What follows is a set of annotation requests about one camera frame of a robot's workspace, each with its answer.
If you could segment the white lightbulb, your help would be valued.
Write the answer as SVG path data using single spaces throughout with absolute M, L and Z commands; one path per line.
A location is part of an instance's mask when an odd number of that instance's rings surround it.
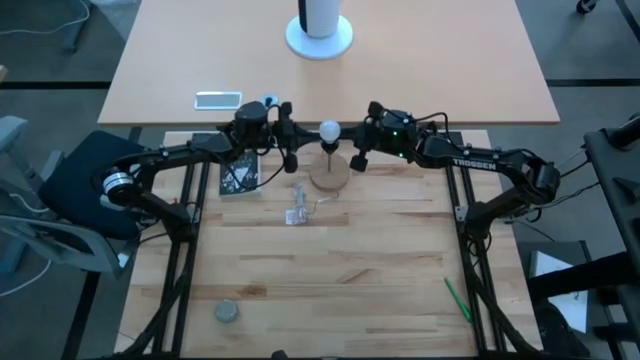
M 335 143 L 341 134 L 341 126 L 335 120 L 322 121 L 319 126 L 319 135 L 321 140 L 326 144 Z

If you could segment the silver smartphone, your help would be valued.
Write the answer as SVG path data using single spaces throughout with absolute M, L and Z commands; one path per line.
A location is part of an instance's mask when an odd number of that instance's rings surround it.
M 195 95 L 194 109 L 198 111 L 235 110 L 241 105 L 241 100 L 241 92 L 200 91 Z

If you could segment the green pen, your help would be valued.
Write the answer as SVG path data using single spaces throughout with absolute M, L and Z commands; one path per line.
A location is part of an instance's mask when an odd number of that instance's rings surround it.
M 460 309 L 461 313 L 463 314 L 464 318 L 466 319 L 466 321 L 469 324 L 473 323 L 473 319 L 472 319 L 472 315 L 471 315 L 471 311 L 469 309 L 469 307 L 466 305 L 466 303 L 462 300 L 462 298 L 460 297 L 460 295 L 457 293 L 455 287 L 453 286 L 453 284 L 451 283 L 451 281 L 448 278 L 444 279 L 445 285 L 448 288 L 451 296 L 453 297 L 454 301 L 456 302 L 458 308 Z

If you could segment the white paper sheet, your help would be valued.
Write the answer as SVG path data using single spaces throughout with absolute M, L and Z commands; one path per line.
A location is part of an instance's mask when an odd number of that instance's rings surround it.
M 571 264 L 541 251 L 533 251 L 530 257 L 529 275 L 537 277 L 566 270 Z M 550 297 L 548 301 L 562 314 L 569 327 L 580 333 L 587 331 L 588 291 L 574 291 Z

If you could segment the black paperback book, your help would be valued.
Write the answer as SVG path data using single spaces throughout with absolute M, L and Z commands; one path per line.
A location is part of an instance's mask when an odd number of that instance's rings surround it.
M 256 195 L 261 183 L 260 158 L 252 151 L 237 160 L 220 166 L 219 189 L 221 198 Z

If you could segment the grey round tape roll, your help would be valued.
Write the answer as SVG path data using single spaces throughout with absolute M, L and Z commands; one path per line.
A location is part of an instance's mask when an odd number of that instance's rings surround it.
M 224 299 L 215 305 L 214 315 L 221 323 L 233 323 L 239 317 L 239 307 L 234 300 Z

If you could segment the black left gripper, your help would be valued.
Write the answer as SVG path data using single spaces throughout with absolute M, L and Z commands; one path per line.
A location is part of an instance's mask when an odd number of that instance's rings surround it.
M 277 120 L 273 125 L 273 131 L 278 147 L 284 151 L 284 171 L 292 174 L 298 169 L 297 135 L 295 123 L 290 117 L 293 112 L 292 103 L 283 102 L 277 106 L 277 109 Z M 317 129 L 307 129 L 299 125 L 298 132 L 303 135 L 298 137 L 299 147 L 322 141 Z

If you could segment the white tower fan round base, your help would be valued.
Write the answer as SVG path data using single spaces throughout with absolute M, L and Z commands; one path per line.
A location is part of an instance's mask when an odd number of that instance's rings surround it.
M 354 31 L 341 13 L 341 0 L 297 0 L 298 14 L 285 30 L 285 41 L 296 55 L 330 60 L 352 45 Z

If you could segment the black and grey office chair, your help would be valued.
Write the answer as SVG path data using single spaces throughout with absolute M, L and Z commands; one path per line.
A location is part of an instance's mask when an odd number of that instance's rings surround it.
M 140 233 L 151 223 L 108 205 L 99 175 L 116 159 L 144 147 L 97 130 L 70 154 L 53 152 L 37 172 L 17 146 L 26 125 L 16 116 L 0 118 L 0 154 L 8 155 L 30 187 L 20 193 L 0 182 L 0 191 L 20 201 L 19 209 L 0 211 L 0 238 L 20 241 L 56 264 L 120 277 Z M 40 202 L 39 208 L 26 201 L 27 193 Z

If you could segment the wooden-base lamp with black socket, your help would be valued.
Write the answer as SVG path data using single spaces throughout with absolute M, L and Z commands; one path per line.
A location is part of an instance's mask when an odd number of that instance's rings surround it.
M 350 179 L 350 168 L 346 159 L 337 152 L 339 143 L 321 142 L 322 153 L 311 163 L 309 177 L 312 185 L 320 191 L 339 192 Z

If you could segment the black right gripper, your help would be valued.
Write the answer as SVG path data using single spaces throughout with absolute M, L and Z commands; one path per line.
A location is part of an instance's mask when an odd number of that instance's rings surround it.
M 372 150 L 396 156 L 411 163 L 415 160 L 417 126 L 406 112 L 389 110 L 371 101 L 368 114 L 361 124 L 341 129 L 340 140 L 351 141 L 358 153 L 351 158 L 350 168 L 364 172 L 366 154 Z

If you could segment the black equipment cart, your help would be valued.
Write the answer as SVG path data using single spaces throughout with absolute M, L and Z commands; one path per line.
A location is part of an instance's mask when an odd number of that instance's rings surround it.
M 599 360 L 548 301 L 583 290 L 588 291 L 588 309 L 598 306 L 607 320 L 590 333 L 607 343 L 613 359 L 626 360 L 624 342 L 634 342 L 640 351 L 640 113 L 617 128 L 586 133 L 584 147 L 625 250 L 593 259 L 583 241 L 519 246 L 528 275 L 530 257 L 536 250 L 572 265 L 527 279 L 543 344 L 533 360 Z

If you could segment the light brown office desk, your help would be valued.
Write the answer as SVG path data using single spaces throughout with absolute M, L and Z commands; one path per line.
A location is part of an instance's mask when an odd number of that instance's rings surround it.
M 201 91 L 272 93 L 300 123 L 357 122 L 377 101 L 453 124 L 556 124 L 514 0 L 342 0 L 354 40 L 340 57 L 294 54 L 296 0 L 142 0 L 99 115 L 102 125 L 214 124 Z

